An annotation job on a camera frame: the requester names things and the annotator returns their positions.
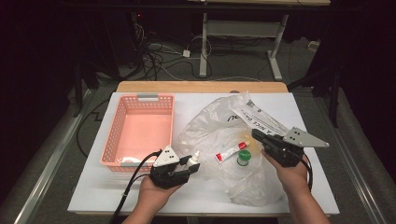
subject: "small cylindrical container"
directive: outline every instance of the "small cylindrical container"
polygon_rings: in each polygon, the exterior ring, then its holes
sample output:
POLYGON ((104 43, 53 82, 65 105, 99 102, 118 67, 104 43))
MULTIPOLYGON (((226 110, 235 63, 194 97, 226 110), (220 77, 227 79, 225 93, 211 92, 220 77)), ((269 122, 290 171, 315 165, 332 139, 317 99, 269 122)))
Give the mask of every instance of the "small cylindrical container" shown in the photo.
POLYGON ((237 162, 240 166, 247 166, 248 161, 251 159, 251 154, 247 150, 240 150, 238 153, 237 162))

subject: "label on plastic bag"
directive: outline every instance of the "label on plastic bag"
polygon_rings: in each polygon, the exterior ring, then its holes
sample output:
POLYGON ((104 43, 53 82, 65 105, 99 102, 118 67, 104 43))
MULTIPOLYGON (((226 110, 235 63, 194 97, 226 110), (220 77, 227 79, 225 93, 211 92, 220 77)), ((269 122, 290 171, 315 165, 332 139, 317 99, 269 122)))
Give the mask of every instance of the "label on plastic bag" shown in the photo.
POLYGON ((248 100, 244 105, 232 108, 232 111, 244 120, 251 129, 258 129, 262 133, 285 136, 289 131, 282 123, 261 110, 251 100, 248 100))

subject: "human hand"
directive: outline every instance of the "human hand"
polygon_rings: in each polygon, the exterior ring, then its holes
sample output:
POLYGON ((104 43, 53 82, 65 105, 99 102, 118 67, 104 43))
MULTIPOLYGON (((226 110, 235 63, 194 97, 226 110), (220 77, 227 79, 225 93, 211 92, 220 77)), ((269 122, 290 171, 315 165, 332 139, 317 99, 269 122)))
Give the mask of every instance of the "human hand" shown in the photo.
POLYGON ((170 189, 161 189, 156 187, 148 176, 145 176, 140 183, 139 196, 134 211, 123 223, 150 223, 157 212, 166 205, 170 196, 180 187, 181 185, 170 189))
POLYGON ((262 155, 275 166, 277 177, 287 194, 309 192, 306 178, 307 170, 301 162, 295 167, 282 167, 264 149, 262 149, 262 155))

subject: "gray carpet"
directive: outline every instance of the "gray carpet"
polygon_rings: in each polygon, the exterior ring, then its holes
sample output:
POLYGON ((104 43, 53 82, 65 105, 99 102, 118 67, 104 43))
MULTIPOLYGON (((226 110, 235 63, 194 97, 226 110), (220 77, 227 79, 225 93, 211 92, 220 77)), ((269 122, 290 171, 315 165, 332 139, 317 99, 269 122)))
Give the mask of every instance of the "gray carpet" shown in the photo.
MULTIPOLYGON (((307 43, 308 41, 304 39, 293 44, 282 43, 277 60, 285 83, 289 84, 304 76, 314 57, 314 53, 306 49, 307 43)), ((182 47, 172 45, 172 43, 167 44, 179 52, 183 50, 182 47)), ((216 54, 228 52, 227 49, 218 48, 213 51, 212 57, 209 58, 213 73, 209 79, 238 77, 225 80, 251 81, 251 79, 245 78, 249 77, 263 81, 274 81, 266 56, 264 55, 264 51, 270 49, 271 44, 271 41, 263 40, 260 45, 255 47, 244 45, 241 49, 235 49, 226 56, 216 56, 216 54)), ((164 54, 163 57, 171 60, 176 56, 164 54)), ((198 61, 189 60, 189 62, 192 63, 193 72, 197 75, 198 61)), ((121 71, 127 73, 129 69, 126 66, 122 66, 121 71)), ((158 74, 158 80, 174 80, 174 77, 185 80, 198 80, 198 78, 191 75, 191 66, 188 63, 176 64, 167 68, 167 71, 172 77, 168 73, 161 71, 158 74)), ((139 74, 132 79, 142 76, 142 74, 139 74)), ((116 82, 101 79, 100 88, 94 94, 88 111, 91 111, 107 99, 116 87, 116 82)), ((350 111, 347 98, 342 90, 339 97, 339 128, 337 130, 334 130, 329 124, 327 115, 323 112, 323 106, 328 104, 326 97, 318 99, 312 97, 309 88, 297 88, 293 93, 307 130, 319 138, 326 139, 331 144, 329 148, 317 149, 317 153, 341 212, 340 215, 330 217, 332 223, 375 223, 370 213, 367 212, 367 207, 362 203, 357 183, 351 178, 346 161, 343 159, 342 149, 340 148, 344 146, 341 146, 342 144, 340 144, 340 140, 335 133, 339 133, 342 137, 342 143, 347 146, 347 150, 355 159, 356 166, 361 171, 361 175, 370 188, 370 192, 373 193, 376 205, 385 219, 385 222, 377 223, 395 223, 396 206, 393 202, 396 201, 396 191, 394 183, 364 136, 359 123, 353 116, 353 112, 350 111)), ((73 105, 71 105, 64 119, 60 120, 58 127, 49 136, 43 147, 36 153, 25 173, 21 176, 20 181, 9 194, 0 210, 0 223, 13 223, 15 221, 31 193, 35 182, 47 164, 53 149, 63 138, 64 130, 70 124, 73 108, 73 105)), ((99 112, 100 119, 106 111, 106 104, 98 107, 95 111, 99 112)), ((95 116, 93 115, 89 116, 81 126, 79 139, 81 147, 86 153, 89 153, 99 127, 100 121, 95 121, 95 116)), ((44 198, 39 202, 35 214, 32 216, 32 223, 108 222, 109 217, 106 216, 80 216, 66 211, 84 163, 85 158, 78 150, 76 138, 73 138, 59 165, 56 176, 45 192, 44 198)), ((176 223, 170 219, 165 220, 160 217, 157 221, 160 223, 161 220, 163 223, 176 223)), ((233 221, 225 220, 224 222, 265 223, 265 221, 263 218, 236 218, 233 221)), ((220 223, 221 221, 218 219, 218 222, 216 220, 211 220, 211 222, 220 223)), ((278 219, 278 222, 290 223, 290 219, 288 217, 282 217, 278 219)))

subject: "pink plastic basket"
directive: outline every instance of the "pink plastic basket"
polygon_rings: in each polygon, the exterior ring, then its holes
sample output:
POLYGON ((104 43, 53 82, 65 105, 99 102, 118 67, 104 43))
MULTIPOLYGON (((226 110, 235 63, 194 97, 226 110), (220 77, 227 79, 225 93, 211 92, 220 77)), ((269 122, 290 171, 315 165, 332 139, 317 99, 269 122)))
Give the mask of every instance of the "pink plastic basket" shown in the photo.
MULTIPOLYGON (((132 172, 148 154, 171 145, 174 95, 122 95, 100 163, 115 172, 132 172)), ((148 171, 156 158, 142 166, 148 171)))

